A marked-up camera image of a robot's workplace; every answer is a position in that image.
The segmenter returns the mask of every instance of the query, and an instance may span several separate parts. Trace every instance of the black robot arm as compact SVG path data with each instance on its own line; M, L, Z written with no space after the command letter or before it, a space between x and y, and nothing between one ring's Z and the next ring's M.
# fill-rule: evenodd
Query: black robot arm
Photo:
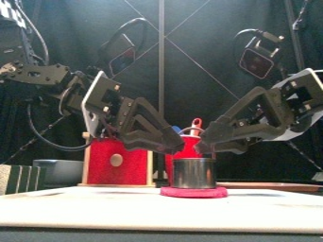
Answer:
M211 122L196 144L199 153L244 153L259 141L290 140L323 115L323 85L306 69L272 86L256 87L219 119Z
M57 100L63 115L81 114L92 137L116 138L127 149L143 148L159 153L183 149L180 136L148 101L121 96L121 84L103 71L93 79L83 72L71 73L60 64L35 66L16 61L3 66L0 77L17 98L49 96ZM32 86L33 91L17 94L20 85Z

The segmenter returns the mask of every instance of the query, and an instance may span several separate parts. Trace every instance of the metal cup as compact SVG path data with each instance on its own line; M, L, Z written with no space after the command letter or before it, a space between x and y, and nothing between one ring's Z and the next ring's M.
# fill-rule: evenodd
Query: metal cup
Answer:
M171 187L216 188L215 161L210 158L175 159Z

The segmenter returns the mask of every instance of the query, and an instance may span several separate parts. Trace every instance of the black backdrop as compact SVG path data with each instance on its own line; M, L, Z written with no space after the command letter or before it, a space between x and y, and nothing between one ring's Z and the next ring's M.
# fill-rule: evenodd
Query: black backdrop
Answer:
M294 0L298 15L303 1ZM304 16L306 26L299 30L306 67L322 69L323 28L322 0L312 0ZM255 87L270 87L280 79L258 80L236 67L232 41L247 28L262 29L283 35L283 65L290 73L298 71L290 37L287 9L282 0L28 0L24 10L31 17L49 48L51 64L61 63L72 70L85 72L97 59L99 46L111 38L128 20L144 17L149 21L148 40L140 58L116 76L123 84L123 94L143 96L159 109L159 30L164 19L164 117L186 128L200 117L203 127L215 120ZM133 41L139 31L128 33ZM29 36L35 51L41 55L36 36ZM17 151L33 135L25 105L19 104L13 122L9 119L11 97L1 91L1 160ZM41 130L57 119L55 107L35 109L35 121ZM322 121L292 142L311 159L320 159ZM48 133L48 138L67 146L81 145L84 124L71 116ZM60 152L36 142L12 160L12 164L31 164L33 159L83 159L83 152ZM311 163L284 142L263 142L243 155L219 153L219 177L251 180L310 180L318 171Z

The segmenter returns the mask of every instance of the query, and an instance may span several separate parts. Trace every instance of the wire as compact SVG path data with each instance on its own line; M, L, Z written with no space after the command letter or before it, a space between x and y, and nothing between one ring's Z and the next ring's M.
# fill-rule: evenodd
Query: wire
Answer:
M48 48L47 48L47 44L44 42L44 39L41 37L40 33L37 32L36 27L35 27L32 21L29 20L28 16L25 15L25 13L24 13L21 7L19 6L19 4L16 3L16 1L15 1L15 7L19 10L20 14L23 15L23 17L24 17L25 21L28 22L32 30L35 31L36 37L40 40L40 43L41 43L41 46L43 46L43 51L44 51L44 64L48 65L48 63L49 63L49 54L48 54Z
M127 30L141 24L143 25L143 39L141 39L141 42L136 48L136 51L140 51L143 46L144 46L144 43L145 43L145 40L147 40L147 30L148 30L148 22L144 18L136 18L136 19L132 19L129 20L127 23L124 23L120 28L117 29L117 31L115 32L115 34L112 35L111 39L108 42L105 42L101 47L99 48L99 55L104 54L105 51L108 50L108 47L116 42L119 36L127 32Z
M238 61L236 45L238 45L238 40L239 40L240 36L244 36L244 35L247 35L247 34L251 34L254 37L255 37L255 36L259 36L259 37L260 37L263 33L264 33L264 32L263 32L260 29L248 28L248 29L242 30L242 31L236 34L236 36L235 36L235 38L234 38L234 43L232 43L232 56L234 56L234 61L235 61L235 63L236 63L238 65L239 65L239 61Z
M89 146L91 146L91 143L92 143L92 140L93 140L93 137L89 136L89 140L88 140L88 143L80 147L64 147L64 146L60 146L55 143L52 143L49 140L47 140L41 135L40 133L36 131L35 129L35 124L33 124L33 120L32 120L32 105L31 103L28 104L28 121L29 121L29 126L31 126L31 129L35 133L35 136L45 143L48 144L51 147L61 150L61 151L68 151L68 152L75 152L75 151L81 151L84 149L87 149Z

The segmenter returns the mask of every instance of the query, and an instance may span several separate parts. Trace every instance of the metal rod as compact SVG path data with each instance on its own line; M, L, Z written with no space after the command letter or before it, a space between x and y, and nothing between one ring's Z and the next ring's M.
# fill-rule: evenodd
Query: metal rod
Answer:
M164 117L164 91L165 91L165 80L164 80L164 72L165 72L165 5L164 0L159 0L159 112Z
M298 65L298 71L302 71L306 68L306 64L304 64L304 58L303 58L302 45L299 41L299 34L292 28L292 24L295 22L292 3L291 3L291 0L286 0L284 2L286 2L286 10L288 15L288 29L290 29L290 37L291 37L291 42L294 47L294 55L295 55L295 60Z

